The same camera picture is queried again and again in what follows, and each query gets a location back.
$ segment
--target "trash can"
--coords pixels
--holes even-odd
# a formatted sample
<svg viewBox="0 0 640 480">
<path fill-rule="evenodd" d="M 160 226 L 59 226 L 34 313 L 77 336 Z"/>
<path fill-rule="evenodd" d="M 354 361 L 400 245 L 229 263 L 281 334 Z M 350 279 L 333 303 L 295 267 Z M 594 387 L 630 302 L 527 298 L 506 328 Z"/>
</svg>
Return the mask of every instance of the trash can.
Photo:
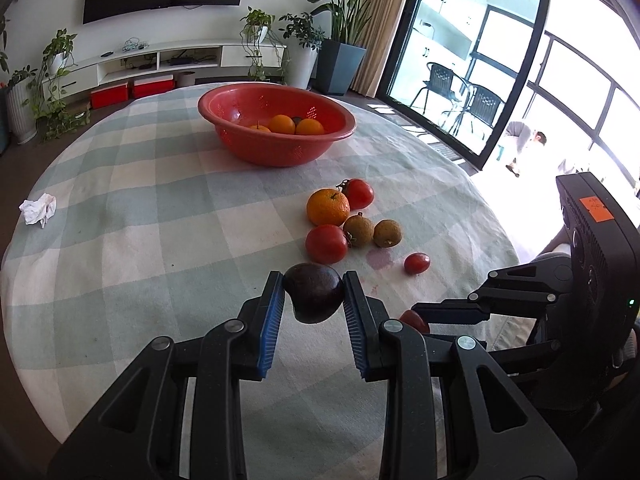
<svg viewBox="0 0 640 480">
<path fill-rule="evenodd" d="M 187 86 L 193 86 L 196 84 L 195 72 L 180 72 L 177 77 L 177 87 L 187 88 Z"/>
<path fill-rule="evenodd" d="M 0 88 L 0 153 L 4 153 L 11 138 L 9 135 L 9 117 L 6 113 L 6 94 L 8 91 L 9 89 L 6 86 Z"/>
</svg>

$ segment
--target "curtain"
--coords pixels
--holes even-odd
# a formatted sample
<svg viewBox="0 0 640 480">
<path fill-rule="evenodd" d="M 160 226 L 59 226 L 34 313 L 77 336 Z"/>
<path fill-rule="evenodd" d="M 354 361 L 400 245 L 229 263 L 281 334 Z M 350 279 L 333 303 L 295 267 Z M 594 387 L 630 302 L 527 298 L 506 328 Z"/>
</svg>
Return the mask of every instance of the curtain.
<svg viewBox="0 0 640 480">
<path fill-rule="evenodd" d="M 351 88 L 359 94 L 375 97 L 398 30 L 404 0 L 371 1 L 372 19 L 367 23 L 360 41 L 360 46 L 366 48 L 367 53 Z"/>
</svg>

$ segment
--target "cherry tomato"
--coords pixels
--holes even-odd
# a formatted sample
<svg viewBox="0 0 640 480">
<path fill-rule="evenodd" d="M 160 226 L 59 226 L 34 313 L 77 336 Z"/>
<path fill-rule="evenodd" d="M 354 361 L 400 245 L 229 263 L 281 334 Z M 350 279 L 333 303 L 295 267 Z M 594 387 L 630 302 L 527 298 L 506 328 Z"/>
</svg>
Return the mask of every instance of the cherry tomato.
<svg viewBox="0 0 640 480">
<path fill-rule="evenodd" d="M 413 310 L 405 310 L 404 314 L 400 316 L 400 321 L 407 323 L 407 325 L 414 327 L 421 334 L 430 334 L 431 329 L 428 323 L 425 323 L 420 315 Z"/>
<path fill-rule="evenodd" d="M 404 261 L 404 270 L 409 274 L 420 274 L 429 268 L 431 258 L 424 253 L 409 254 Z"/>
<path fill-rule="evenodd" d="M 318 264 L 331 265 L 343 259 L 349 245 L 344 231 L 335 225 L 320 225 L 309 231 L 305 248 L 311 260 Z"/>
<path fill-rule="evenodd" d="M 373 202 L 373 188 L 360 178 L 345 180 L 338 188 L 349 200 L 351 209 L 364 209 Z"/>
</svg>

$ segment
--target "crumpled tissue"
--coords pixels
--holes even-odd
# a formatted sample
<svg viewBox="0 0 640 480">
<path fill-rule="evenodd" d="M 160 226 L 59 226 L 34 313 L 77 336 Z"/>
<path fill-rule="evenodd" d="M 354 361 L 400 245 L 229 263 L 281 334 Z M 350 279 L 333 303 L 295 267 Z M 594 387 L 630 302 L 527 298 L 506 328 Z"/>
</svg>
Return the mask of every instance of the crumpled tissue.
<svg viewBox="0 0 640 480">
<path fill-rule="evenodd" d="M 56 212 L 56 197 L 45 193 L 35 202 L 33 200 L 25 200 L 20 206 L 20 211 L 24 213 L 24 221 L 28 225 L 40 222 L 44 228 L 47 220 Z"/>
</svg>

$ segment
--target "orange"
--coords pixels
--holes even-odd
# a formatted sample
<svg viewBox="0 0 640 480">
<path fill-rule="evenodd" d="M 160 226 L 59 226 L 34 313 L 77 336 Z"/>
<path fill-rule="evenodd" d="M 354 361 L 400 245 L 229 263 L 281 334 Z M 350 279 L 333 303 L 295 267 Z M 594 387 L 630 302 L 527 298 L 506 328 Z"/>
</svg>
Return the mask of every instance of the orange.
<svg viewBox="0 0 640 480">
<path fill-rule="evenodd" d="M 269 121 L 269 129 L 275 134 L 293 135 L 296 133 L 296 123 L 289 116 L 276 115 Z"/>
<path fill-rule="evenodd" d="M 349 211 L 347 197 L 336 189 L 319 189 L 306 202 L 306 216 L 315 225 L 341 226 Z"/>
<path fill-rule="evenodd" d="M 315 119 L 302 119 L 296 126 L 298 135 L 324 135 L 324 126 Z"/>
</svg>

